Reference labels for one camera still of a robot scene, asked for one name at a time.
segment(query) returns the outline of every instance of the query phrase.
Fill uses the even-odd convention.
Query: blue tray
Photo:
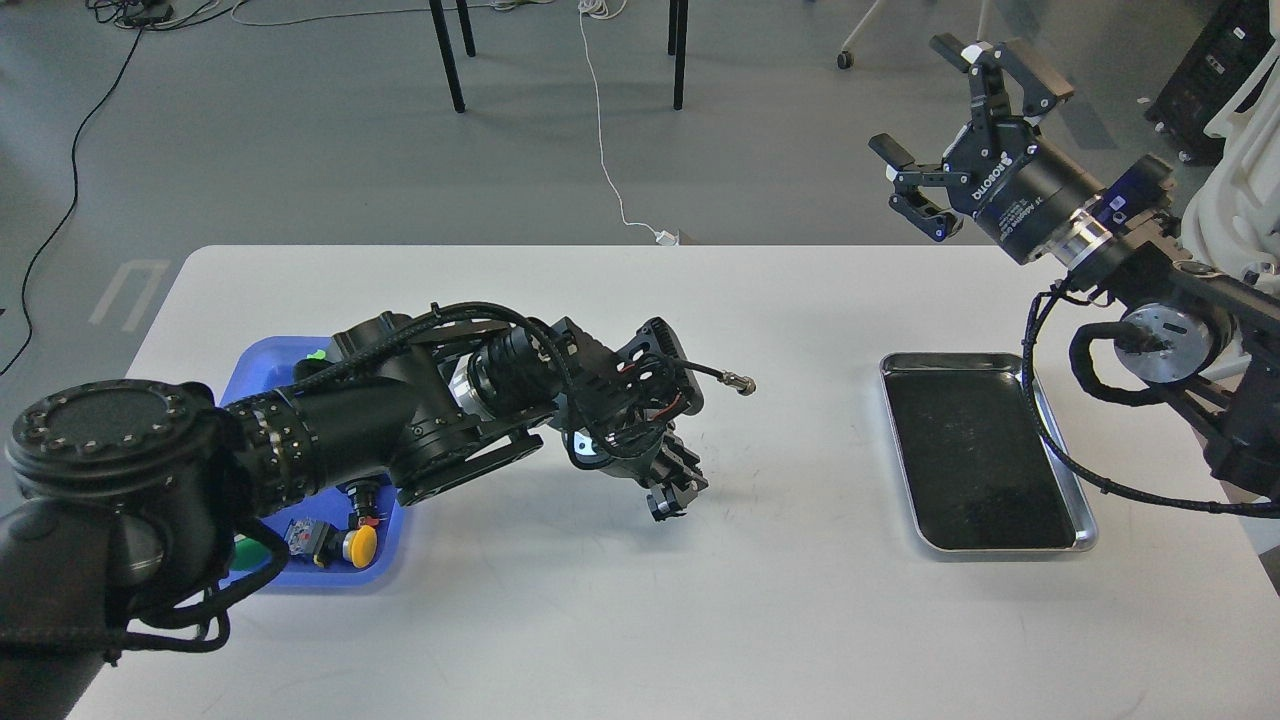
[[[292,383],[293,364],[328,346],[328,337],[275,336],[255,342],[236,363],[236,370],[232,372],[232,378],[227,382],[227,392],[223,393],[220,404],[227,405],[264,389]],[[396,556],[396,547],[399,544],[401,530],[406,520],[404,509],[396,503],[396,488],[390,484],[383,486],[378,491],[378,510],[383,515],[381,523],[374,528],[378,533],[378,551],[367,568],[357,570],[339,560],[330,564],[328,569],[321,569],[307,559],[292,557],[289,564],[284,566],[284,571],[276,575],[268,587],[355,587],[378,579],[387,571]],[[346,495],[330,488],[285,507],[270,518],[264,518],[262,521],[284,536],[289,520],[296,518],[315,518],[343,529],[347,527],[347,515],[349,514],[351,501],[347,500]],[[232,579],[246,574],[232,571]]]

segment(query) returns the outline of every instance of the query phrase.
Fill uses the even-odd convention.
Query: green object
[[[256,539],[241,537],[236,541],[236,557],[232,559],[232,570],[252,570],[271,556],[271,551]]]

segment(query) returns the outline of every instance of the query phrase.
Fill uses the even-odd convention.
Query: black cable
[[[141,31],[133,36],[133,46],[129,47],[129,54],[124,56],[124,64],[120,65],[120,72],[115,73],[115,81],[111,82],[111,87],[108,88],[106,95],[97,101],[97,105],[93,105],[93,109],[84,115],[79,127],[76,128],[76,137],[72,138],[72,204],[67,208],[67,213],[63,214],[63,219],[58,220],[58,225],[54,227],[54,232],[49,233],[49,237],[40,245],[36,254],[31,256],[31,261],[27,263],[27,272],[22,275],[22,291],[19,293],[19,299],[22,301],[22,316],[27,323],[27,338],[22,342],[22,347],[18,348],[18,352],[15,352],[9,363],[5,364],[4,369],[0,369],[0,375],[4,375],[10,368],[13,368],[13,364],[18,361],[18,357],[20,357],[27,350],[27,346],[31,345],[31,337],[36,332],[36,327],[31,322],[31,307],[27,305],[27,284],[31,282],[31,272],[36,266],[36,260],[38,260],[41,254],[45,252],[49,243],[58,236],[58,231],[63,229],[63,225],[67,224],[67,219],[72,217],[72,213],[76,211],[76,206],[79,205],[79,167],[76,163],[76,150],[79,147],[81,133],[84,132],[84,126],[88,124],[90,118],[92,118],[99,109],[106,104],[108,97],[110,97],[111,94],[115,92],[115,88],[120,86],[120,78],[124,77],[124,69],[129,67],[129,60],[133,59],[133,53],[137,51],[140,40],[142,40]]]
[[[1133,500],[1135,502],[1144,502],[1148,505],[1160,505],[1165,507],[1176,507],[1180,510],[1194,510],[1199,512],[1222,514],[1222,515],[1242,515],[1247,518],[1276,518],[1280,516],[1280,502],[1238,502],[1238,503],[1224,503],[1213,501],[1198,501],[1198,500],[1181,500],[1174,497],[1165,497],[1161,495],[1155,495],[1129,486],[1120,484],[1111,478],[1102,477],[1093,470],[1089,470],[1084,465],[1076,462],[1070,455],[1066,454],[1057,441],[1053,439],[1052,434],[1048,432],[1048,427],[1044,424],[1044,416],[1041,413],[1039,404],[1036,402],[1036,395],[1033,391],[1033,384],[1036,382],[1036,365],[1034,365],[1034,347],[1039,337],[1039,331],[1048,320],[1048,314],[1053,310],[1053,305],[1059,300],[1066,297],[1070,277],[1059,281],[1050,288],[1048,292],[1037,293],[1032,299],[1030,311],[1027,315],[1027,331],[1023,334],[1023,372],[1021,372],[1021,386],[1023,386],[1023,400],[1027,402],[1027,407],[1032,416],[1036,418],[1036,429],[1044,445],[1061,460],[1068,468],[1071,469],[1079,478],[1096,486],[1102,491],[1103,495],[1114,493],[1125,500]],[[1043,310],[1041,309],[1041,302],[1047,300]]]

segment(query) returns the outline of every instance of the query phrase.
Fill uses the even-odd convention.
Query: stainless steel tray
[[[881,361],[920,539],[960,559],[1080,552],[1097,541],[1080,482],[1034,429],[1010,354],[902,352]],[[1053,439],[1062,439],[1038,384]]]

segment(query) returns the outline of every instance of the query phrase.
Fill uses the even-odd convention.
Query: robotiq logo text
[[[1005,174],[1005,168],[1012,164],[1014,159],[1009,156],[1009,152],[1001,150],[1000,163],[996,164],[996,168],[993,170],[991,170],[991,174],[987,176],[987,179],[982,181],[982,187],[974,191],[973,199],[982,200],[982,196],[987,195],[987,191],[991,190],[991,186],[996,184],[996,181],[1000,179],[1000,176]]]

